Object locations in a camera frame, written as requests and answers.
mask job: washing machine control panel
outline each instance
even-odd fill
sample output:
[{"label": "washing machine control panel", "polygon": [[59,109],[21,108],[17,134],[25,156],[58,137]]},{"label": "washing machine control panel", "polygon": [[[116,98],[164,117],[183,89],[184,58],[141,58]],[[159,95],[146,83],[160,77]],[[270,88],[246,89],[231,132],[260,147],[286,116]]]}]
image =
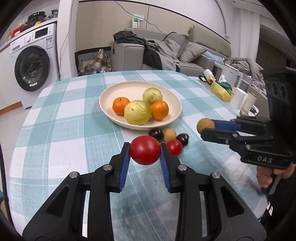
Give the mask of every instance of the washing machine control panel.
[{"label": "washing machine control panel", "polygon": [[28,43],[28,42],[30,42],[30,40],[31,40],[31,36],[26,36],[25,37],[25,41]]},{"label": "washing machine control panel", "polygon": [[34,42],[51,37],[56,28],[57,25],[52,23],[24,34],[10,44],[10,54],[13,55],[19,49],[24,48],[27,45],[32,45]]}]

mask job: door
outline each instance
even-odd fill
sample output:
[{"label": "door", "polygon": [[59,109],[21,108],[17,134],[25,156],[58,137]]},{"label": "door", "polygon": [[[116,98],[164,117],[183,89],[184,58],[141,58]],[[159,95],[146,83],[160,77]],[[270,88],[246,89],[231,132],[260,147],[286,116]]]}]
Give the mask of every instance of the door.
[{"label": "door", "polygon": [[20,52],[15,62],[15,77],[21,88],[36,91],[44,85],[49,74],[49,57],[38,46],[29,46]]}]

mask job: blue and white tablecloth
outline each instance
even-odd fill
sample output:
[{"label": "blue and white tablecloth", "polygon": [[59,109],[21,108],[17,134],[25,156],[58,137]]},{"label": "blue and white tablecloth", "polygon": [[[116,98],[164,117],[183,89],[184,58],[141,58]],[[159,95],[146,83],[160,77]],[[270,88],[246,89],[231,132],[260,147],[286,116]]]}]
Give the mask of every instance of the blue and white tablecloth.
[{"label": "blue and white tablecloth", "polygon": [[[34,103],[20,131],[9,173],[9,204],[19,233],[70,172],[93,172],[120,153],[124,142],[147,135],[111,122],[99,107],[99,96],[108,86],[133,80],[162,85],[180,99],[182,113],[169,126],[189,135],[180,162],[198,173],[221,173],[257,216],[263,214],[267,202],[259,191],[256,167],[241,163],[240,156],[226,145],[204,142],[196,130],[197,122],[205,117],[235,118],[231,107],[180,73],[111,72],[56,82]],[[159,161],[150,166],[131,161],[122,193],[110,194],[115,240],[174,240],[178,197],[167,192]]]}]

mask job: label sticker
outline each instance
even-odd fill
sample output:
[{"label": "label sticker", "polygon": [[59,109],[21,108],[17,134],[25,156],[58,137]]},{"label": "label sticker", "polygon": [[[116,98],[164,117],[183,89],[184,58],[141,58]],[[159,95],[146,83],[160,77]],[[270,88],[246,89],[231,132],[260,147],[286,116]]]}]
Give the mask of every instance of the label sticker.
[{"label": "label sticker", "polygon": [[274,210],[273,207],[271,207],[271,209],[269,210],[269,214],[272,215],[272,211]]},{"label": "label sticker", "polygon": [[52,37],[46,39],[46,49],[52,48]]}]

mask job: fruit bowl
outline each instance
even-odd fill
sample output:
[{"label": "fruit bowl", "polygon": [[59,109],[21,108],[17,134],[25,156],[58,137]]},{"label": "fruit bowl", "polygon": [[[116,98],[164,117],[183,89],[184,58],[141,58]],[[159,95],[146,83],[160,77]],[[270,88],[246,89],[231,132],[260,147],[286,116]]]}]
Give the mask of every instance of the fruit bowl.
[{"label": "fruit bowl", "polygon": [[[157,121],[151,117],[142,126],[131,125],[125,120],[124,116],[117,115],[112,110],[112,103],[117,97],[120,97],[120,96],[126,97],[130,101],[142,100],[142,95],[144,91],[152,87],[157,88],[161,91],[163,95],[163,100],[169,106],[169,109],[170,109],[169,114],[163,120]],[[162,87],[161,85],[157,85],[157,84],[153,84],[145,81],[127,81],[127,82],[112,85],[102,92],[99,99],[99,104],[100,104],[101,110],[111,121],[125,128],[129,128],[132,130],[141,130],[141,131],[149,131],[155,128],[162,128],[169,125],[179,117],[182,110],[181,102],[174,93],[172,93],[167,88]]]}]

